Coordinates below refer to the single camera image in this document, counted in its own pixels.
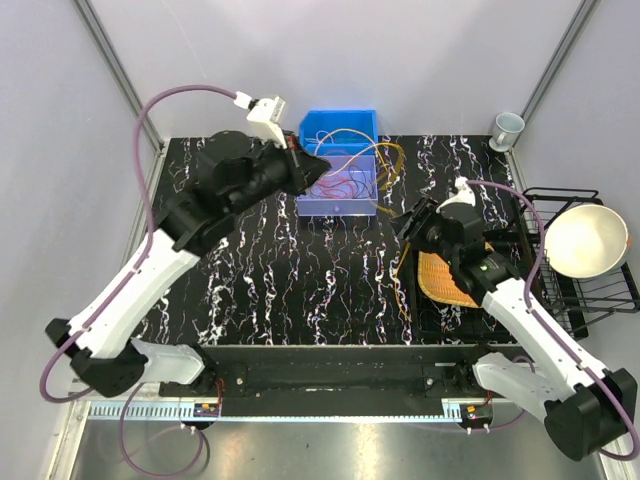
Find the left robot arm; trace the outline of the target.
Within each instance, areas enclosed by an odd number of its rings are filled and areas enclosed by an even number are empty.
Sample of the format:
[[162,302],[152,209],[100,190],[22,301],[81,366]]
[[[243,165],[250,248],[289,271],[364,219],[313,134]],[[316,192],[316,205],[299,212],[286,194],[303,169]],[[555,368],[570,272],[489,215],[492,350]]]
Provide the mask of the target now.
[[106,398],[148,382],[208,394],[216,363],[202,348],[149,343],[134,331],[172,284],[234,231],[238,216],[279,192],[305,194],[330,168],[291,133],[282,146],[239,131],[215,134],[133,258],[80,314],[52,320],[47,336],[77,377]]

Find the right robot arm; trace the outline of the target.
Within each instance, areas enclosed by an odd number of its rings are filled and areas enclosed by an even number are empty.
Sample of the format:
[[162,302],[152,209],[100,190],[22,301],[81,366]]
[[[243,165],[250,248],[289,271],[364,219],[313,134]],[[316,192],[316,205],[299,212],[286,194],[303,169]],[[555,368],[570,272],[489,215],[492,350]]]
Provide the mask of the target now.
[[503,325],[537,367],[487,353],[454,371],[460,393],[472,397],[486,389],[508,399],[539,420],[572,460],[605,454],[606,445],[624,435],[632,447],[617,460],[638,457],[636,380],[589,354],[542,307],[511,261],[486,246],[485,222],[474,206],[423,198],[391,224],[397,237],[443,260],[456,286]]

